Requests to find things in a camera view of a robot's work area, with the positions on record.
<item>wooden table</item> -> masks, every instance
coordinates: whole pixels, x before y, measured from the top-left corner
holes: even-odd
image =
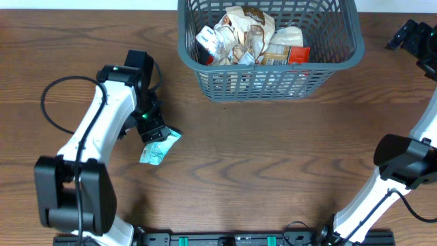
[[[360,18],[363,61],[308,99],[212,103],[178,57],[176,12],[0,11],[0,245],[50,245],[57,233],[40,225],[33,166],[70,136],[42,117],[42,90],[59,77],[94,77],[105,64],[123,64],[128,49],[147,50],[160,64],[164,118],[184,135],[156,167],[139,163],[135,131],[115,145],[109,171],[122,218],[174,232],[324,223],[371,175],[379,140],[408,135],[436,87],[413,56],[383,49],[409,18],[431,24],[434,15]],[[93,95],[86,82],[59,85],[47,110],[74,130]],[[435,217],[436,192],[437,184],[424,185],[407,198],[420,215]],[[437,243],[437,227],[401,202],[374,228],[392,229],[398,245]]]

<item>black cable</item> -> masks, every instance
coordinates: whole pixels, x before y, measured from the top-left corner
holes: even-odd
[[[292,226],[292,225],[294,225],[294,224],[297,224],[297,223],[299,223],[299,224],[301,224],[301,225],[304,225],[305,227],[308,228],[308,226],[307,226],[305,223],[301,222],[301,221],[293,221],[293,222],[290,222],[287,226],[285,226],[285,227],[284,227],[284,231],[282,231],[282,238],[284,239],[285,242],[288,243],[289,246],[295,246],[295,245],[292,244],[292,243],[291,243],[291,242],[290,242],[290,241],[285,237],[285,231],[287,230],[287,228],[289,228],[290,226]],[[306,246],[306,245],[310,245],[310,244],[311,244],[311,242],[309,242],[309,243],[304,243],[304,244],[302,244],[302,246]]]
[[[425,219],[422,216],[418,215],[409,205],[409,203],[407,202],[407,199],[398,191],[395,189],[392,189],[391,191],[389,191],[390,194],[396,193],[398,196],[400,196],[401,200],[404,202],[405,207],[407,207],[408,211],[411,213],[412,216],[414,216],[414,218],[418,219],[419,221],[425,222],[425,223],[437,223],[437,218],[435,219]]]
[[[149,89],[151,92],[155,92],[161,85],[163,84],[163,74],[161,73],[161,70],[159,69],[158,63],[155,62],[156,71],[158,71],[159,80],[158,83]]]
[[[370,211],[370,213],[362,220],[360,223],[355,227],[355,229],[344,239],[339,245],[344,245],[346,242],[351,239],[358,230],[367,222],[367,220],[370,219],[370,217],[377,211],[377,209],[389,198],[392,194],[398,194],[400,196],[401,200],[404,202],[405,207],[408,209],[408,211],[411,213],[412,216],[414,216],[419,221],[425,222],[425,223],[437,223],[437,218],[435,219],[425,219],[418,215],[409,205],[407,202],[407,199],[400,193],[397,189],[391,189],[385,194],[385,196],[374,206],[374,208]]]
[[[81,185],[80,185],[80,182],[79,182],[79,163],[81,161],[83,147],[85,146],[85,141],[86,141],[86,139],[87,139],[87,137],[89,135],[89,132],[93,128],[93,125],[96,123],[100,113],[102,113],[104,105],[107,103],[107,93],[106,93],[106,90],[104,89],[103,85],[101,85],[99,82],[97,82],[97,81],[95,81],[93,79],[90,79],[88,77],[82,77],[82,76],[69,76],[69,77],[60,78],[60,79],[58,79],[56,81],[53,81],[49,85],[47,85],[47,87],[44,89],[44,91],[43,91],[43,93],[41,95],[41,110],[42,110],[42,113],[44,114],[44,117],[54,127],[58,128],[59,130],[61,130],[63,132],[70,133],[70,134],[74,133],[72,131],[69,131],[69,130],[66,130],[66,129],[60,127],[58,124],[54,123],[54,121],[52,121],[50,119],[50,117],[47,115],[47,113],[45,111],[45,108],[44,108],[44,100],[46,98],[47,92],[54,85],[57,85],[58,83],[61,83],[63,81],[72,80],[72,79],[81,79],[81,80],[86,80],[86,81],[92,82],[92,83],[96,84],[100,88],[100,90],[102,90],[102,103],[100,104],[100,106],[99,106],[95,116],[93,117],[93,119],[89,123],[87,129],[83,133],[82,139],[80,140],[79,146],[78,146],[78,149],[77,149],[76,160],[74,162],[74,185],[76,187],[77,213],[78,213],[78,217],[79,217],[79,230],[78,230],[79,232],[77,234],[76,245],[77,246],[81,246],[82,245],[82,233],[83,233],[83,205],[82,205]]]

